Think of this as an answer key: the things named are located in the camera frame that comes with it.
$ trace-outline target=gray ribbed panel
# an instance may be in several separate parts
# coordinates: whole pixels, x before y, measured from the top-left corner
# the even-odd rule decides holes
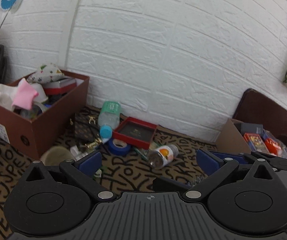
[[[216,224],[201,204],[183,202],[177,193],[123,193],[112,203],[97,205],[78,228],[60,236],[35,240],[247,240]],[[9,240],[27,240],[13,234]],[[287,235],[260,240],[287,240]]]

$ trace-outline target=brown cardboard box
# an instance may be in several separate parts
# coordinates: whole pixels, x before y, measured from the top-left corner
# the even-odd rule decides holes
[[[237,130],[234,123],[241,121],[235,119],[228,119],[222,131],[220,132],[216,145],[218,152],[239,154],[251,153],[248,143]]]
[[[28,120],[0,106],[0,137],[31,158],[39,159],[64,132],[70,117],[86,104],[89,77],[62,72],[82,82],[37,118]]]

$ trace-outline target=green bottle label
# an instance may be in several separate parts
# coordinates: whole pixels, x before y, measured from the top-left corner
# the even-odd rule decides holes
[[[104,113],[104,112],[120,116],[121,105],[117,102],[106,101],[103,103],[103,106],[102,106],[100,113]]]

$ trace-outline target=black box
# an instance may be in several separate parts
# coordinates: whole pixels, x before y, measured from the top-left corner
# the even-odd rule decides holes
[[[263,135],[264,126],[262,124],[256,124],[256,123],[235,123],[234,124],[237,128],[237,130],[244,136],[245,133],[257,133],[260,136]]]

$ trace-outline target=pink object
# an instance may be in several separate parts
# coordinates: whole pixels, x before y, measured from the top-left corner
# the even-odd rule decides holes
[[[38,95],[39,93],[24,80],[18,86],[17,93],[13,98],[12,106],[31,110],[33,99]]]

